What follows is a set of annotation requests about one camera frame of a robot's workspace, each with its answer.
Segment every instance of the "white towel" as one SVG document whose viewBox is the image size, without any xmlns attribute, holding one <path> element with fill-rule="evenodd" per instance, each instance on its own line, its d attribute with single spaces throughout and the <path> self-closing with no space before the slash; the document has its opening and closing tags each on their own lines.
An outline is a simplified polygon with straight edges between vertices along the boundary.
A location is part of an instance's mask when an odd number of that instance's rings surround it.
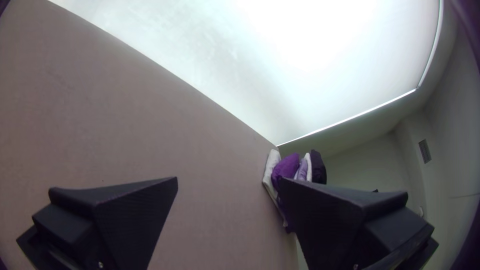
<svg viewBox="0 0 480 270">
<path fill-rule="evenodd" d="M 268 192 L 268 195 L 273 201 L 273 204 L 275 204 L 275 207 L 278 209 L 278 212 L 282 216 L 283 227 L 287 227 L 288 226 L 287 221 L 285 220 L 285 217 L 280 211 L 279 205 L 277 204 L 278 193 L 275 190 L 274 186 L 272 185 L 272 172 L 274 171 L 275 166 L 280 162 L 281 159 L 282 158 L 280 157 L 280 152 L 278 152 L 275 149 L 270 150 L 270 153 L 268 154 L 268 158 L 266 159 L 265 172 L 263 173 L 263 179 L 261 180 L 261 183 L 265 187 L 266 191 Z"/>
<path fill-rule="evenodd" d="M 308 182 L 312 181 L 312 160 L 310 159 L 310 153 L 306 153 L 304 159 L 308 164 L 308 169 L 306 170 L 306 180 Z"/>
</svg>

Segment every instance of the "purple cloth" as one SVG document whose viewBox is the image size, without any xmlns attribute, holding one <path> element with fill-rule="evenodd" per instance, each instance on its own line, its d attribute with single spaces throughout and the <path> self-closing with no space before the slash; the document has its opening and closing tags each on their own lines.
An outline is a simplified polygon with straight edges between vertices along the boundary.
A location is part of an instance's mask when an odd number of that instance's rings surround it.
<svg viewBox="0 0 480 270">
<path fill-rule="evenodd" d="M 289 156 L 286 156 L 284 159 L 273 168 L 271 173 L 271 184 L 276 191 L 279 190 L 278 179 L 280 177 L 291 178 L 293 179 L 295 173 L 299 169 L 299 154 L 293 153 Z"/>
<path fill-rule="evenodd" d="M 305 158 L 300 160 L 300 167 L 298 167 L 298 175 L 296 178 L 298 180 L 307 180 L 307 171 L 309 170 L 309 163 Z"/>
<path fill-rule="evenodd" d="M 271 184 L 276 191 L 279 190 L 278 180 L 281 177 L 291 178 L 291 179 L 294 178 L 295 173 L 297 172 L 300 166 L 299 158 L 300 158 L 299 154 L 293 153 L 285 157 L 284 159 L 280 160 L 280 162 L 273 168 L 273 171 L 271 173 Z M 276 197 L 276 202 L 278 204 L 278 208 L 283 213 L 283 216 L 286 222 L 288 223 L 288 226 L 285 228 L 285 230 L 289 234 L 290 232 L 293 232 L 293 228 L 292 228 L 292 225 L 290 224 L 289 217 L 285 214 L 285 206 L 279 196 Z"/>
<path fill-rule="evenodd" d="M 310 151 L 311 159 L 311 181 L 313 183 L 327 184 L 327 168 L 325 168 L 322 155 L 315 151 Z"/>
</svg>

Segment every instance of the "light panel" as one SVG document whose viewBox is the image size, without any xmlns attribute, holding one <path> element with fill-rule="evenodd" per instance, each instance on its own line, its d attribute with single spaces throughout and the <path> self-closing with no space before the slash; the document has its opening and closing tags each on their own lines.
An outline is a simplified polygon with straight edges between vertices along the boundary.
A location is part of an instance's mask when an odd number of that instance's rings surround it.
<svg viewBox="0 0 480 270">
<path fill-rule="evenodd" d="M 439 0 L 52 0 L 275 145 L 416 89 Z"/>
</svg>

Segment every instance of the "dark purple towel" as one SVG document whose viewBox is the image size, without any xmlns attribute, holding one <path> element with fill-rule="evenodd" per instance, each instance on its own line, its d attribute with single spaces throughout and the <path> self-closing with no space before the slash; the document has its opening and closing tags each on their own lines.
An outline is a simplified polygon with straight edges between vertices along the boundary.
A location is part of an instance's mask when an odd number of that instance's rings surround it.
<svg viewBox="0 0 480 270">
<path fill-rule="evenodd" d="M 327 168 L 325 168 L 322 155 L 312 149 L 310 151 L 311 159 L 311 181 L 313 183 L 327 184 Z"/>
</svg>

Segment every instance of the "stack of folded towels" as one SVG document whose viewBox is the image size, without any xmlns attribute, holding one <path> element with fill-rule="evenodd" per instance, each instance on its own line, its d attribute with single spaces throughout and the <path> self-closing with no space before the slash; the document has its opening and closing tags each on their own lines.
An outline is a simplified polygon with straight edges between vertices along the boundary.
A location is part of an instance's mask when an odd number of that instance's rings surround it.
<svg viewBox="0 0 480 270">
<path fill-rule="evenodd" d="M 265 173 L 262 184 L 276 208 L 283 217 L 283 226 L 287 233 L 293 232 L 294 228 L 289 225 L 285 215 L 282 199 L 278 196 L 278 179 L 281 177 L 309 181 L 319 184 L 327 183 L 327 170 L 319 152 L 311 150 L 300 159 L 299 154 L 293 153 L 281 159 L 280 153 L 272 149 L 266 160 Z"/>
</svg>

